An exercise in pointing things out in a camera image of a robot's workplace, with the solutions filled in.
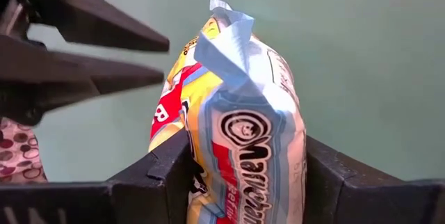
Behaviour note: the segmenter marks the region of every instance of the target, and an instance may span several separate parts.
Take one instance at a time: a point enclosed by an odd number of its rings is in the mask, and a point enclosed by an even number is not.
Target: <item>patterned cloth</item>
[[[0,182],[47,182],[33,130],[7,118],[0,123]]]

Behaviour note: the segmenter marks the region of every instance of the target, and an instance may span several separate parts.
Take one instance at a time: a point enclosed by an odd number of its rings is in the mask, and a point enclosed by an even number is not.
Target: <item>green wall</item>
[[[206,22],[209,0],[107,0],[166,34],[170,54],[68,45],[51,48],[154,65],[166,72]],[[294,72],[308,132],[403,179],[445,177],[444,0],[225,0]],[[146,153],[160,87],[49,114],[38,127],[55,181],[105,179]]]

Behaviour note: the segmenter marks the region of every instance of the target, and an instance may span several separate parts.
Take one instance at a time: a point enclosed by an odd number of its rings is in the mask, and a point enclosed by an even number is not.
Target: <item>teal wall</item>
[[[209,0],[107,0],[166,34],[170,54],[68,45],[54,49],[154,65],[166,72],[206,22]],[[444,0],[226,0],[294,72],[308,132],[403,179],[445,177]],[[160,87],[50,113],[37,128],[55,181],[105,179],[146,153]]]

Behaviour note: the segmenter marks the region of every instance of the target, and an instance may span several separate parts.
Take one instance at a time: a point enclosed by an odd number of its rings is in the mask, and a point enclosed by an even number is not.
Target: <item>chip bag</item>
[[[188,224],[302,223],[306,131],[289,66],[252,17],[219,0],[210,10],[168,75],[149,151],[188,131],[200,165]]]

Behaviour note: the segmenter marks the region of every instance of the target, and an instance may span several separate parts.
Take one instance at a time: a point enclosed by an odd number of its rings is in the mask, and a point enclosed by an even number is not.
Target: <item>snack bag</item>
[[[149,151],[188,131],[201,168],[188,224],[301,224],[306,131],[292,73],[252,35],[253,18],[219,0],[210,10],[168,75]]]

